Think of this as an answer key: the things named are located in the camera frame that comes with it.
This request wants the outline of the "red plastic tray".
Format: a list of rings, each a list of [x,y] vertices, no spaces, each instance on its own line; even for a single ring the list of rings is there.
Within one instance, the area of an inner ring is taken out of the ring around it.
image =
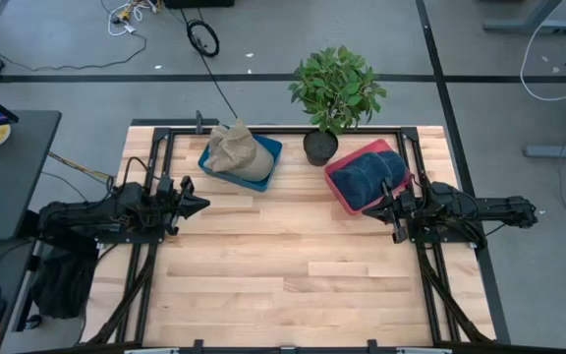
[[[346,203],[345,199],[342,197],[341,193],[337,190],[337,188],[335,187],[335,185],[334,185],[333,182],[331,181],[331,179],[330,179],[330,173],[333,172],[333,171],[336,170],[336,169],[339,169],[339,168],[345,166],[345,165],[348,164],[351,160],[357,158],[358,156],[360,156],[360,155],[362,155],[362,154],[364,154],[364,153],[367,153],[367,152],[379,152],[379,151],[385,151],[385,150],[393,150],[393,151],[395,151],[395,150],[392,148],[392,146],[391,146],[386,140],[378,139],[378,140],[375,140],[375,141],[373,141],[373,142],[371,142],[371,143],[369,143],[369,144],[367,144],[367,145],[365,145],[365,146],[363,146],[363,147],[361,147],[361,148],[358,148],[357,150],[355,150],[355,151],[349,153],[348,155],[345,155],[344,157],[342,157],[342,158],[336,160],[335,162],[328,164],[328,165],[324,168],[324,179],[325,179],[325,182],[326,182],[327,186],[329,187],[329,189],[331,190],[331,192],[334,194],[336,200],[341,204],[341,206],[343,207],[343,209],[344,209],[346,212],[348,212],[349,214],[357,214],[357,213],[360,213],[362,210],[366,209],[367,207],[371,207],[371,206],[377,204],[377,203],[381,200],[381,198],[383,197],[383,195],[382,195],[380,198],[376,199],[375,201],[371,202],[369,205],[364,206],[364,207],[361,208],[361,209],[358,209],[358,210],[351,209],[351,208],[348,206],[348,204]],[[409,174],[408,174],[406,180],[405,180],[401,185],[399,185],[399,186],[396,186],[396,187],[393,186],[393,190],[399,190],[399,189],[404,188],[404,187],[407,185],[407,183],[409,182],[409,179],[410,179],[411,177],[412,177],[412,173],[411,173],[410,170],[409,170]]]

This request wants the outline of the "blue plastic tray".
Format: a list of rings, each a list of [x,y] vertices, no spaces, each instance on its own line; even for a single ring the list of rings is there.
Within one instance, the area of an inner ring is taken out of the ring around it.
[[[263,135],[254,135],[254,138],[273,157],[273,165],[270,168],[268,175],[264,179],[261,179],[259,181],[248,181],[248,180],[245,180],[245,179],[243,179],[239,176],[236,176],[236,175],[228,173],[228,172],[213,172],[210,168],[204,166],[204,163],[209,158],[209,145],[206,145],[204,151],[202,152],[202,154],[201,154],[201,156],[198,160],[198,167],[200,169],[202,169],[209,176],[212,176],[212,177],[215,177],[215,178],[236,184],[238,186],[257,191],[257,192],[265,192],[267,190],[268,186],[269,186],[269,183],[271,182],[271,180],[273,178],[274,171],[275,171],[275,168],[276,168],[277,163],[279,161],[279,157],[281,155],[281,150],[283,148],[283,145],[280,142],[273,140],[273,139],[270,139],[270,138],[263,136]]]

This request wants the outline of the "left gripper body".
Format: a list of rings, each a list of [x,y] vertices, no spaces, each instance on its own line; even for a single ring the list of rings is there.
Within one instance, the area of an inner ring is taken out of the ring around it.
[[[191,195],[195,190],[190,176],[185,176],[180,182],[180,190],[174,188],[174,180],[168,175],[162,175],[157,184],[157,203],[161,209],[162,226],[169,235],[178,233],[179,204],[185,193]]]

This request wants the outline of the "green artificial plant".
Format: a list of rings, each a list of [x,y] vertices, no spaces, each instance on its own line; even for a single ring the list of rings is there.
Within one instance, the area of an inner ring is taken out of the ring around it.
[[[294,77],[288,86],[291,101],[304,106],[311,124],[334,135],[369,122],[387,96],[366,59],[344,45],[311,54],[300,62]]]

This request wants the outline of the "blue denim cap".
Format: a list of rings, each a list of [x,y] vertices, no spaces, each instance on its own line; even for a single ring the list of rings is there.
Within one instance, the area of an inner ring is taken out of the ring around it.
[[[351,209],[358,210],[383,195],[381,183],[391,177],[378,152],[367,152],[330,173],[330,179]]]
[[[393,150],[379,151],[376,155],[381,178],[389,178],[394,187],[401,185],[409,174],[404,159]]]

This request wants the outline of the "black plant pot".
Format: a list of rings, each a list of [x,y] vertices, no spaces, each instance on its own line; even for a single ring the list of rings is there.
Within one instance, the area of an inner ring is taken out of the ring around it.
[[[313,166],[323,166],[338,149],[337,137],[329,131],[312,130],[304,136],[304,151]]]

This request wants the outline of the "black bag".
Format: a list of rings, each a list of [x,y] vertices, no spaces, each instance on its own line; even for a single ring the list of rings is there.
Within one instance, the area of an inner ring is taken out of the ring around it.
[[[87,303],[98,252],[77,254],[53,248],[40,263],[30,287],[31,298],[42,316],[77,318]]]

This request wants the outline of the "grey desk foot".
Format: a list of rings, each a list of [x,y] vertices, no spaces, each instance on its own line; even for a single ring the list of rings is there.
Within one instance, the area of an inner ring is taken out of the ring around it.
[[[538,158],[566,158],[566,146],[526,146],[524,156]]]
[[[549,18],[562,2],[563,0],[539,0],[537,6],[523,20],[486,20],[482,24],[482,29],[524,35],[534,33],[566,35],[566,21]]]

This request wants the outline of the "dark grey desk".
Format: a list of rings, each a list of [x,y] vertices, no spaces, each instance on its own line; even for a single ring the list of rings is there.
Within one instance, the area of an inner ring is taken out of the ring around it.
[[[53,142],[62,113],[25,110],[0,146],[0,241],[14,238]]]

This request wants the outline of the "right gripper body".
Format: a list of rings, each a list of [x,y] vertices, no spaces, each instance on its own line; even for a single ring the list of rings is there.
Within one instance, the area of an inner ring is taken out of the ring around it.
[[[384,223],[390,223],[393,227],[392,240],[395,244],[403,243],[408,239],[406,227],[401,224],[401,219],[414,215],[416,198],[410,192],[405,192],[403,196],[395,197],[392,193],[393,183],[389,177],[383,179],[383,194],[385,200]]]

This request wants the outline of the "black floor box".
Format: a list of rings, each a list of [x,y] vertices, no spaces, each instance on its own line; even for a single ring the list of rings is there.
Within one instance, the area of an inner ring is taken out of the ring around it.
[[[163,0],[169,9],[233,7],[235,0]]]

